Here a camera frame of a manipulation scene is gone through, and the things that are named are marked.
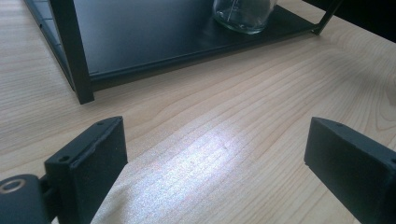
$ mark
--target glass jar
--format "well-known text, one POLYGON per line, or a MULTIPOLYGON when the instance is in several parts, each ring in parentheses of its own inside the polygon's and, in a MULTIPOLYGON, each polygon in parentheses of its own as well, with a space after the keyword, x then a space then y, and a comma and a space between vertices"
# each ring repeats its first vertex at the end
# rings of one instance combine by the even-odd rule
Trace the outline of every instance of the glass jar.
POLYGON ((225 27, 244 34, 261 32, 276 0, 215 0, 213 16, 225 27))

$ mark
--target light wood surface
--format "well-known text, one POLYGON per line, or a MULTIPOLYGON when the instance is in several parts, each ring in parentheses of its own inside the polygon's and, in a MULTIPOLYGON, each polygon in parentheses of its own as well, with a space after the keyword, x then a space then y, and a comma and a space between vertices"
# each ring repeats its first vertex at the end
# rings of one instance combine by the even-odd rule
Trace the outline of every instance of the light wood surface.
MULTIPOLYGON (((318 21, 301 1, 279 4, 318 21)), ((396 148, 396 45, 333 18, 293 39, 95 94, 79 105, 22 0, 0 1, 0 179, 100 119, 128 161, 93 223, 359 223, 304 165, 311 117, 396 148)))

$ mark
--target black mount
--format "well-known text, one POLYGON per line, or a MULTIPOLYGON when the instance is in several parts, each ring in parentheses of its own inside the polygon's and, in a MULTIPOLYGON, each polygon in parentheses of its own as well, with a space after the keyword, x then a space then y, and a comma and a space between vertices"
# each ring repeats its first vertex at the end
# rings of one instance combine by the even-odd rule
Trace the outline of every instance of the black mount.
POLYGON ((396 152, 341 123, 312 118, 304 160, 361 223, 396 223, 396 152))
POLYGON ((2 223, 90 223, 127 163, 122 117, 93 124, 45 161, 46 174, 0 182, 2 223))

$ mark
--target screw hole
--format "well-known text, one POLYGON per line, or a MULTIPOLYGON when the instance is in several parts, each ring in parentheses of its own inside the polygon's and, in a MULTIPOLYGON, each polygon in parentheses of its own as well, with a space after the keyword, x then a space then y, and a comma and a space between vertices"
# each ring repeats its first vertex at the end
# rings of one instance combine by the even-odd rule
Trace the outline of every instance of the screw hole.
POLYGON ((6 184, 0 186, 0 193, 7 194, 17 189, 22 188, 26 181, 24 179, 13 179, 8 181, 6 184))
POLYGON ((59 158, 58 161, 68 161, 68 160, 69 160, 68 156, 63 156, 63 157, 59 158))

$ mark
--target black tray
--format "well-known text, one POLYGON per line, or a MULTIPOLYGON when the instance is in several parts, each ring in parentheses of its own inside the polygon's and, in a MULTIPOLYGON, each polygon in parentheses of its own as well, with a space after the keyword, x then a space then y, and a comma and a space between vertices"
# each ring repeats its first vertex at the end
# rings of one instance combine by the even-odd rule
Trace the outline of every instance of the black tray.
POLYGON ((81 104, 93 92, 150 77, 238 49, 320 33, 319 24, 276 6, 256 35, 212 18, 213 0, 25 0, 81 104))

